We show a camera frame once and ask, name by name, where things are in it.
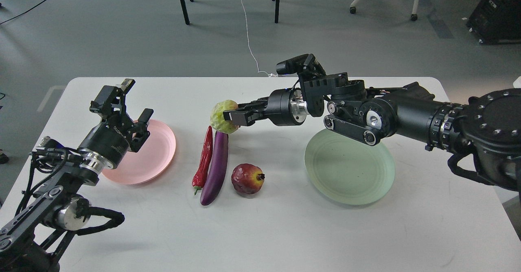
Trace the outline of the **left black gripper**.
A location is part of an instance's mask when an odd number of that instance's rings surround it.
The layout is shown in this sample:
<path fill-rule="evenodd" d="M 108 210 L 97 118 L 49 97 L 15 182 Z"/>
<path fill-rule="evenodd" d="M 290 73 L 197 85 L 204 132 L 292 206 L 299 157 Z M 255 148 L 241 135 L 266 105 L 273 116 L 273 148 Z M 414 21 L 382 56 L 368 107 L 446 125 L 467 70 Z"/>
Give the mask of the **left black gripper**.
<path fill-rule="evenodd" d="M 104 157 L 112 169 L 119 166 L 127 151 L 137 153 L 150 136 L 148 125 L 153 109 L 145 108 L 137 122 L 126 114 L 125 98 L 135 82 L 124 79 L 118 86 L 105 85 L 90 102 L 90 112 L 102 121 L 81 142 L 79 151 Z"/>

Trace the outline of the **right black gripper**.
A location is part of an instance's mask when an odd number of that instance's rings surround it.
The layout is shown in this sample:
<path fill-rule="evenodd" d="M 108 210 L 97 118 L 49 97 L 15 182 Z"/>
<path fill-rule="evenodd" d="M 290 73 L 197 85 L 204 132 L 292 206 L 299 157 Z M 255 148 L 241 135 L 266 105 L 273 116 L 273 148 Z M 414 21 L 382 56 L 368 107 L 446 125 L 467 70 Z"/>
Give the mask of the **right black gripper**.
<path fill-rule="evenodd" d="M 268 97 L 240 103 L 223 112 L 223 118 L 233 125 L 250 127 L 256 121 L 270 120 L 279 127 L 301 125 L 307 116 L 307 103 L 300 89 L 275 90 Z"/>

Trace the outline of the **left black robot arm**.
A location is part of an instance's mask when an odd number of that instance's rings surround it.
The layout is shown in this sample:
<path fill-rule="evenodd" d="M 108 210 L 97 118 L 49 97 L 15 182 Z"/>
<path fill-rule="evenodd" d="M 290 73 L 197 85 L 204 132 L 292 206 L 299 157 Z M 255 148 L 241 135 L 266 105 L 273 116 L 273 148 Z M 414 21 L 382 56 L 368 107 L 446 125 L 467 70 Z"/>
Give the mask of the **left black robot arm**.
<path fill-rule="evenodd" d="M 101 118 L 77 149 L 46 136 L 30 154 L 28 184 L 15 216 L 1 229 L 2 272 L 57 272 L 74 236 L 100 233 L 125 220 L 118 211 L 93 207 L 78 194 L 95 186 L 104 169 L 115 169 L 126 153 L 138 152 L 150 136 L 152 109 L 137 121 L 126 112 L 125 98 L 134 79 L 103 86 L 90 103 Z"/>

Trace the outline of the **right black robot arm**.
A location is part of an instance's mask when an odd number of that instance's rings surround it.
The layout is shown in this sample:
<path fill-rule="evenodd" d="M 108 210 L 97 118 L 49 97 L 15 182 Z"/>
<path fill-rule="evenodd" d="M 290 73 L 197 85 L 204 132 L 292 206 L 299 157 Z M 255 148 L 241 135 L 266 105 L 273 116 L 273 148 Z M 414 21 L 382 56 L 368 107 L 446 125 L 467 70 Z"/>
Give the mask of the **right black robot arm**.
<path fill-rule="evenodd" d="M 277 126 L 323 117 L 326 129 L 374 146 L 394 134 L 452 154 L 453 174 L 478 183 L 520 191 L 521 91 L 497 90 L 471 97 L 467 105 L 442 103 L 416 81 L 403 87 L 366 87 L 346 73 L 328 75 L 313 54 L 277 64 L 279 75 L 296 74 L 298 86 L 242 103 L 223 112 L 234 125 L 268 119 Z"/>

